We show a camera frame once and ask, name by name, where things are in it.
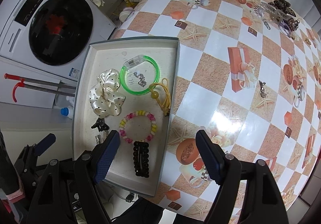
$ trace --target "blue and white sticker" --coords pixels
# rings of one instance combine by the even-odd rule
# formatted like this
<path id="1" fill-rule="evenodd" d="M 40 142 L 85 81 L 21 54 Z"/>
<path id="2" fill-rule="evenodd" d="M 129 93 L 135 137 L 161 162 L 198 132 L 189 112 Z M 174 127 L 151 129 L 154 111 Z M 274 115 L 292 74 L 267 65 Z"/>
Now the blue and white sticker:
<path id="1" fill-rule="evenodd" d="M 79 75 L 80 75 L 80 70 L 75 69 L 75 68 L 72 68 L 72 69 L 70 70 L 69 76 L 78 79 L 78 78 L 79 78 Z"/>

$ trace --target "black pants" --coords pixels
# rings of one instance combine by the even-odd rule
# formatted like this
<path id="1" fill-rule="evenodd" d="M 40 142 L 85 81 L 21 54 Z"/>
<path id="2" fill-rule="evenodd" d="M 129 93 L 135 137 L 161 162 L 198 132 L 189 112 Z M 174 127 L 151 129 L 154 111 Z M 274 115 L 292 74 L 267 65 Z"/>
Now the black pants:
<path id="1" fill-rule="evenodd" d="M 163 208 L 139 197 L 113 224 L 158 224 L 163 216 Z M 177 214 L 173 224 L 203 224 L 203 221 Z"/>

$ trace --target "scrunchie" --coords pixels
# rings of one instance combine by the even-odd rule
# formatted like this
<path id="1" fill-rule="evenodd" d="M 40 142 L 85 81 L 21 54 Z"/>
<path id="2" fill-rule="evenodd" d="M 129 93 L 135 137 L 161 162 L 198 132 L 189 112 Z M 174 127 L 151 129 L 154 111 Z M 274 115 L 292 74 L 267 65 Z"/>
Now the scrunchie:
<path id="1" fill-rule="evenodd" d="M 90 90 L 90 105 L 99 118 L 105 118 L 108 115 L 117 116 L 120 113 L 125 96 L 117 92 L 119 82 L 119 72 L 109 69 L 100 74 L 97 85 Z"/>

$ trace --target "yellow bead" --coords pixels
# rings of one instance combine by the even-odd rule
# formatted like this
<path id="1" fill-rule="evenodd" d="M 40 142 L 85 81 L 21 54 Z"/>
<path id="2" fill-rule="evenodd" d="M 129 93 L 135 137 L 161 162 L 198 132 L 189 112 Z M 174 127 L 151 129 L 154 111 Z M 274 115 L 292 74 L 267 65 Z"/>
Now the yellow bead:
<path id="1" fill-rule="evenodd" d="M 151 93 L 151 97 L 152 97 L 153 99 L 157 99 L 157 98 L 159 97 L 159 93 L 158 93 L 157 91 L 153 91 L 153 92 Z"/>

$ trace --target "washing machine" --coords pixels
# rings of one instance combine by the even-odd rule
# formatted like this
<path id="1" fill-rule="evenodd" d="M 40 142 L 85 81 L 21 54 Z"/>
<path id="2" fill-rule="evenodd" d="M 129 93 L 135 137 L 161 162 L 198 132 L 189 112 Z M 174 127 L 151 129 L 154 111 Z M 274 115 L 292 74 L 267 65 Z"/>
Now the washing machine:
<path id="1" fill-rule="evenodd" d="M 3 0 L 0 55 L 78 80 L 88 45 L 115 28 L 90 0 Z"/>

